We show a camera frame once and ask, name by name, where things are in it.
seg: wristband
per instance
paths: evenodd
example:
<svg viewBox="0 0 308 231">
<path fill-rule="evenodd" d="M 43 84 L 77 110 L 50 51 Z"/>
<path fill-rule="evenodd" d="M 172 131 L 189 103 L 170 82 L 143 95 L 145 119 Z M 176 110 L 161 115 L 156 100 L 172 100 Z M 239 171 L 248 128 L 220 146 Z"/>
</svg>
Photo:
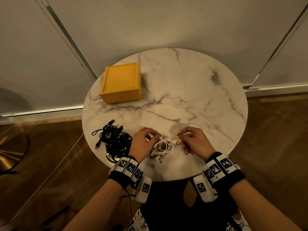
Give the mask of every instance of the wristband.
<svg viewBox="0 0 308 231">
<path fill-rule="evenodd" d="M 123 190 L 128 185 L 137 188 L 143 172 L 139 169 L 139 163 L 131 156 L 124 156 L 110 169 L 108 179 L 113 179 L 119 183 Z"/>
<path fill-rule="evenodd" d="M 245 178 L 240 167 L 233 163 L 228 156 L 218 151 L 206 161 L 203 172 L 213 183 L 218 193 L 228 192 L 234 184 Z"/>
</svg>

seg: round marble table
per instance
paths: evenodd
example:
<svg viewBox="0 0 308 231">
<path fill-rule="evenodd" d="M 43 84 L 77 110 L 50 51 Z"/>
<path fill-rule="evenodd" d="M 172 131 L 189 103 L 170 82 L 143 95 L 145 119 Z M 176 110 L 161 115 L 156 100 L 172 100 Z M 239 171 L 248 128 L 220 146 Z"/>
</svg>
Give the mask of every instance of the round marble table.
<svg viewBox="0 0 308 231">
<path fill-rule="evenodd" d="M 184 126 L 202 128 L 217 151 L 229 154 L 240 140 L 247 120 L 245 92 L 235 75 L 221 62 L 205 54 L 176 48 L 148 50 L 131 55 L 115 65 L 139 62 L 142 99 L 109 104 L 99 96 L 102 76 L 91 87 L 83 106 L 84 136 L 94 154 L 108 167 L 99 136 L 91 133 L 114 119 L 131 136 L 142 127 L 156 129 L 173 140 Z M 144 175 L 153 181 L 188 178 L 202 172 L 204 161 L 184 155 L 180 146 L 162 163 L 145 159 Z"/>
</svg>

